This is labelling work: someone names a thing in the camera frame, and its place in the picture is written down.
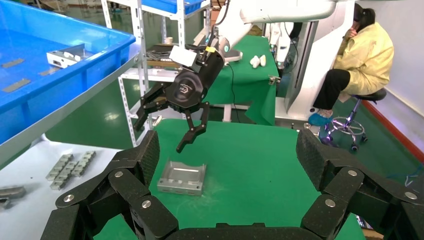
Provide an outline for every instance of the gripper logo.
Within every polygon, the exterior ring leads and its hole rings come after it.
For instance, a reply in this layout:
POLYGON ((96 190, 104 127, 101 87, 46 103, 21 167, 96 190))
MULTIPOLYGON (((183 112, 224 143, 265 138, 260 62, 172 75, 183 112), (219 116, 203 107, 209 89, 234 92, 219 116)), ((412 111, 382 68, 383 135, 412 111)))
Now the gripper logo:
POLYGON ((189 90, 191 91, 191 90, 193 90, 193 88, 191 88, 189 85, 187 85, 187 84, 180 84, 179 85, 179 91, 182 93, 182 94, 186 94, 186 93, 188 93, 189 92, 189 90))

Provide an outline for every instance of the black robotic finger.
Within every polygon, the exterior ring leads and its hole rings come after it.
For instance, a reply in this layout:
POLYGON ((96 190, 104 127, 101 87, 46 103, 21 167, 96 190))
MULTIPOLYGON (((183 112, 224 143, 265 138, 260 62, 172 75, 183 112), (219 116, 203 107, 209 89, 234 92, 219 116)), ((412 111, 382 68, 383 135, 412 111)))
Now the black robotic finger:
POLYGON ((187 144, 192 144, 196 140, 197 136, 206 132, 209 115, 209 102, 200 103, 199 107, 203 109, 203 113, 201 115, 201 123, 198 126, 195 126, 193 124, 193 119, 190 111, 185 110, 185 117, 187 118, 189 129, 182 137, 182 140, 179 142, 178 146, 176 147, 177 153, 181 153, 181 151, 187 144))
POLYGON ((134 130, 140 131, 149 114, 166 109, 169 106, 166 99, 157 100, 159 97, 165 97, 165 89, 169 85, 170 83, 156 84, 148 93, 140 98, 140 108, 136 113, 138 119, 134 124, 134 130))

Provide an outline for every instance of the yellow jacket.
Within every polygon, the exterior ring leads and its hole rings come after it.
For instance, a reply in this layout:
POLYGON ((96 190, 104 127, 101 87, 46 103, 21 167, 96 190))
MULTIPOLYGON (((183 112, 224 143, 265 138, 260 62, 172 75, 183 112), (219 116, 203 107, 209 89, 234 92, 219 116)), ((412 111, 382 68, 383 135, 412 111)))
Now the yellow jacket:
POLYGON ((389 83, 395 50, 388 33, 378 24, 369 25, 348 41, 343 40, 334 62, 347 70, 350 82, 343 92, 368 95, 389 83))

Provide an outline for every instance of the blue plastic bin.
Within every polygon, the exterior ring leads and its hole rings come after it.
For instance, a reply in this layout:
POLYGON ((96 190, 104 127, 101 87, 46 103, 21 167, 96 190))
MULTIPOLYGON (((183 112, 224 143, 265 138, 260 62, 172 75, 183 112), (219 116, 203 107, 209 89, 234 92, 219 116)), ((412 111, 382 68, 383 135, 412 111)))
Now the blue plastic bin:
MULTIPOLYGON (((184 0, 185 14, 198 10, 204 0, 184 0)), ((142 0, 142 4, 168 13, 177 13, 177 0, 142 0)))
POLYGON ((0 144, 66 105, 129 59, 131 34, 0 0, 0 144), (46 53, 85 44, 93 55, 42 76, 46 53), (23 59, 11 67, 5 63, 23 59), (30 82, 12 92, 5 88, 30 82))

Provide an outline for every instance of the green mat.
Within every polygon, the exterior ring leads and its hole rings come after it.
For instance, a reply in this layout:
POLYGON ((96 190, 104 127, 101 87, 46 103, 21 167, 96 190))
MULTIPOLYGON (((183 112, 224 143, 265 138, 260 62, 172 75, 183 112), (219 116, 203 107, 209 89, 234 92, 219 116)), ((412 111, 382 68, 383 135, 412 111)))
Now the green mat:
POLYGON ((268 39, 261 36, 247 35, 234 47, 243 53, 242 60, 231 62, 233 73, 229 66, 225 66, 207 93, 205 101, 210 104, 250 103, 246 112, 252 121, 260 125, 274 125, 276 86, 269 85, 269 75, 278 76, 277 67, 270 52, 268 39), (254 56, 265 55, 265 67, 253 68, 250 60, 254 56))
MULTIPOLYGON (((180 229, 214 227, 216 223, 298 227, 320 195, 298 162, 294 130, 210 121, 207 132, 180 154, 176 147, 187 130, 185 120, 165 119, 155 130, 161 149, 150 191, 178 219, 180 229), (156 183, 167 160, 207 164, 203 195, 158 192, 156 183)), ((96 240, 112 239, 135 239, 120 216, 96 236, 96 240)), ((337 240, 364 239, 351 215, 337 240)))

